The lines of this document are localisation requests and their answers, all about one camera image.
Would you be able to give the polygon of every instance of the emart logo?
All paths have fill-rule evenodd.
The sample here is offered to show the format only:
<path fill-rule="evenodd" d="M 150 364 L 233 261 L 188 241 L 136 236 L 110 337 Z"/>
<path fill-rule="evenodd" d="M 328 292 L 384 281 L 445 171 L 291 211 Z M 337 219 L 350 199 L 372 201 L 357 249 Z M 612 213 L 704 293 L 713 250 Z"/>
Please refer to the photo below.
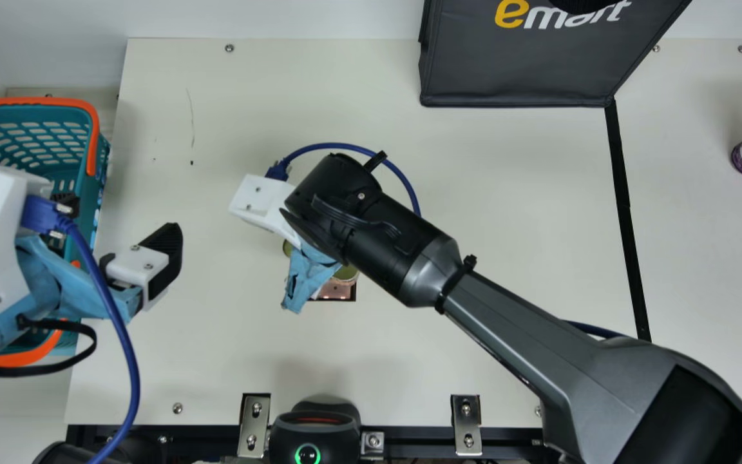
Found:
<path fill-rule="evenodd" d="M 523 29 L 548 29 L 551 20 L 554 20 L 554 29 L 565 27 L 595 24 L 605 16 L 606 21 L 620 21 L 620 14 L 626 6 L 631 6 L 628 0 L 606 6 L 598 12 L 585 15 L 572 15 L 553 6 L 534 6 L 530 8 L 527 0 L 502 0 L 494 15 L 494 23 L 505 29 L 514 29 L 523 26 Z"/>

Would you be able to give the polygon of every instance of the green light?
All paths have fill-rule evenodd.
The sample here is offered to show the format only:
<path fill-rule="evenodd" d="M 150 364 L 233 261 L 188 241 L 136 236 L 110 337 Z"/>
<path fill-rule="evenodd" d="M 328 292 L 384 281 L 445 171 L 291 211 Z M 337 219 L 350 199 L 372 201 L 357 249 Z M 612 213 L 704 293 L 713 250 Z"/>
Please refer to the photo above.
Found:
<path fill-rule="evenodd" d="M 294 453 L 294 461 L 297 461 L 297 464 L 303 464 L 300 458 L 300 452 L 303 451 L 304 447 L 312 447 L 314 449 L 314 452 L 317 453 L 317 461 L 314 461 L 314 464 L 319 464 L 320 458 L 322 457 L 321 452 L 319 452 L 319 449 L 317 445 L 313 443 L 303 443 L 300 445 L 300 447 L 297 448 L 297 452 Z"/>

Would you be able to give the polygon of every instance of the metal bracket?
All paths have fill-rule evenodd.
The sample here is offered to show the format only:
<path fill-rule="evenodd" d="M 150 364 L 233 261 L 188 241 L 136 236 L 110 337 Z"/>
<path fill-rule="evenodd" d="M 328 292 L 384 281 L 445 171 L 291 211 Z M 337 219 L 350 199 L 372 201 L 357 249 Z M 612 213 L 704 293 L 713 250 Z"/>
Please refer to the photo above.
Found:
<path fill-rule="evenodd" d="M 385 451 L 385 434 L 383 432 L 363 432 L 359 448 L 360 458 L 382 460 Z"/>
<path fill-rule="evenodd" d="M 452 394 L 451 421 L 457 456 L 482 456 L 480 396 Z"/>
<path fill-rule="evenodd" d="M 271 411 L 270 396 L 246 394 L 239 411 L 239 458 L 260 459 L 268 447 L 268 417 Z"/>

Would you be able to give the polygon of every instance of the black frame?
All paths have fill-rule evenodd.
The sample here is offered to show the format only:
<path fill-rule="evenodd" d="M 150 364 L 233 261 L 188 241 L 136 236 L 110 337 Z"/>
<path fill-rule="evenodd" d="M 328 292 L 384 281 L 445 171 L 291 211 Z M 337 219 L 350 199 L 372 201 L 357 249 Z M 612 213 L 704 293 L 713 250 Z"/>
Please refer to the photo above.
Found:
<path fill-rule="evenodd" d="M 65 441 L 85 449 L 99 449 L 113 435 L 115 425 L 70 425 Z M 523 459 L 532 464 L 555 464 L 559 453 L 542 445 L 542 429 L 482 428 L 482 456 L 460 458 L 454 452 L 451 427 L 363 427 L 363 431 L 384 432 L 389 459 Z M 130 432 L 136 437 L 162 444 L 166 462 L 194 462 L 236 456 L 238 425 L 141 425 Z"/>

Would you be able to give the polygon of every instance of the black cable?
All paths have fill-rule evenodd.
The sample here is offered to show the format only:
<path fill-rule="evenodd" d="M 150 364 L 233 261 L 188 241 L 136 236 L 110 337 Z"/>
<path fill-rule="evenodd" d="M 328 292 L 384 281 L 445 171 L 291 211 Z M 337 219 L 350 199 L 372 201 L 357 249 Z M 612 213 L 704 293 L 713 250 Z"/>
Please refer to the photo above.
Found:
<path fill-rule="evenodd" d="M 57 362 L 56 364 L 29 367 L 0 367 L 0 377 L 13 378 L 27 376 L 44 376 L 47 374 L 60 372 L 69 367 L 73 367 L 80 361 L 83 361 L 83 359 L 92 355 L 93 352 L 97 349 L 97 332 L 95 332 L 94 329 L 85 324 L 80 324 L 79 322 L 70 322 L 67 320 L 29 320 L 27 319 L 27 317 L 24 317 L 23 314 L 17 315 L 15 317 L 15 320 L 17 320 L 17 326 L 20 330 L 35 327 L 36 329 L 75 332 L 77 334 L 82 334 L 88 338 L 91 338 L 91 340 L 93 340 L 93 343 L 91 343 L 91 346 L 89 346 L 81 353 L 73 356 L 73 358 Z"/>

